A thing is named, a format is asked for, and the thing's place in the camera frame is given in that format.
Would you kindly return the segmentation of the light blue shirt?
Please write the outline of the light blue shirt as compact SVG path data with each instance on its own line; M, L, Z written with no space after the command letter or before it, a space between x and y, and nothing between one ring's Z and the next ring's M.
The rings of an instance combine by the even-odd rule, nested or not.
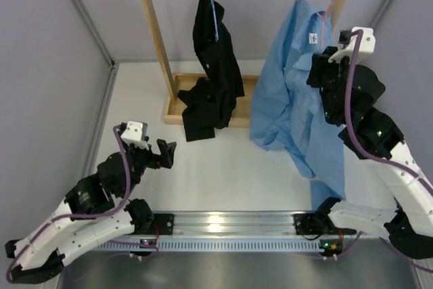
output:
M295 0L280 26L251 99L250 139L264 150L286 150L311 180L311 205L346 197L340 127L325 120L319 90L307 85L313 54L332 41L330 17Z

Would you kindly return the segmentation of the pink wire hanger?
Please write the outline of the pink wire hanger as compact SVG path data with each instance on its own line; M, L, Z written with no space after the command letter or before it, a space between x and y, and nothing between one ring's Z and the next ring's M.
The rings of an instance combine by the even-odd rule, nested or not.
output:
M321 49L324 49L324 40L325 40L325 23L327 20L327 17L331 14L331 11L335 7L335 5L339 2L339 0L331 0L331 3L329 4L328 8L326 9L324 14L318 13L317 15L322 19L321 24Z

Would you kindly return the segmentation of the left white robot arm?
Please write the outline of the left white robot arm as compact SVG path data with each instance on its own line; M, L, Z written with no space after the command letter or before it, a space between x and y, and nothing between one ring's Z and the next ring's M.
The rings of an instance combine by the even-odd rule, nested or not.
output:
M41 284L89 250L118 236L157 234L159 222L144 199L129 199L146 169L169 169L175 142L159 139L151 148L123 145L107 157L96 173L81 179L44 225L27 238L5 244L11 284Z

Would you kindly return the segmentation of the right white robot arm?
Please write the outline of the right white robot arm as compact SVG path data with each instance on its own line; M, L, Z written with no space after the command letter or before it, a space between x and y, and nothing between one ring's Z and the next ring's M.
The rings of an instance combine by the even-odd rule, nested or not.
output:
M396 207L381 209L328 198L313 215L315 227L321 234L348 230L375 235L410 259L432 258L432 184L395 122L373 106L385 92L384 84L337 47L313 55L307 83L319 90L326 122L343 128L338 137L396 200Z

